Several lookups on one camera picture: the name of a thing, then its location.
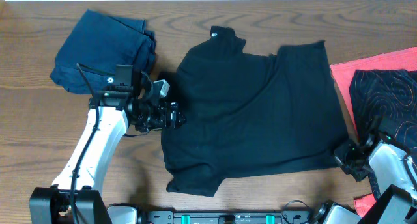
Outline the black t-shirt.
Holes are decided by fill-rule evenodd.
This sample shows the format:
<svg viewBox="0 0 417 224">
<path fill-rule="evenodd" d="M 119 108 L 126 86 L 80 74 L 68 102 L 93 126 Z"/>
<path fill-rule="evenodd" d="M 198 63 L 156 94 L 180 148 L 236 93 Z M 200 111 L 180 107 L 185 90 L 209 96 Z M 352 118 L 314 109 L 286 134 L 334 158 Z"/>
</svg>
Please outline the black t-shirt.
<svg viewBox="0 0 417 224">
<path fill-rule="evenodd" d="M 186 118 L 162 132 L 168 192 L 213 197 L 227 178 L 336 166 L 332 151 L 349 136 L 324 42 L 267 56 L 245 45 L 214 26 L 166 74 Z"/>
</svg>

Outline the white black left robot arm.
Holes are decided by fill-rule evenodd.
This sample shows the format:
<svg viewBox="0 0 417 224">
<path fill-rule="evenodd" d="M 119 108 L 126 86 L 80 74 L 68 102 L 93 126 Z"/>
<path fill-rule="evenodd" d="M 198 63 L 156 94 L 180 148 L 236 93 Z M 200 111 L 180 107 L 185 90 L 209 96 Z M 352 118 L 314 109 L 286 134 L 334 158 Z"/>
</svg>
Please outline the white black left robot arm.
<svg viewBox="0 0 417 224">
<path fill-rule="evenodd" d="M 185 123 L 176 102 L 139 99 L 131 91 L 98 91 L 89 103 L 85 129 L 68 163 L 48 188 L 29 199 L 33 223 L 146 223 L 134 204 L 106 207 L 102 188 L 111 159 L 131 124 L 141 133 Z"/>
</svg>

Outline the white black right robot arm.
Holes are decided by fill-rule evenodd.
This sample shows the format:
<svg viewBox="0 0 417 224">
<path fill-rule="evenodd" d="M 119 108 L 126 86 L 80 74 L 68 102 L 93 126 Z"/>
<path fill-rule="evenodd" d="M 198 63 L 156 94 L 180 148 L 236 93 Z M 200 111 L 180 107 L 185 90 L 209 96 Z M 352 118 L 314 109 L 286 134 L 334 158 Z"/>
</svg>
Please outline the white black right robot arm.
<svg viewBox="0 0 417 224">
<path fill-rule="evenodd" d="M 376 203 L 358 223 L 416 223 L 415 155 L 393 137 L 371 133 L 359 145 L 347 141 L 333 157 L 356 181 L 365 177 L 379 192 Z"/>
</svg>

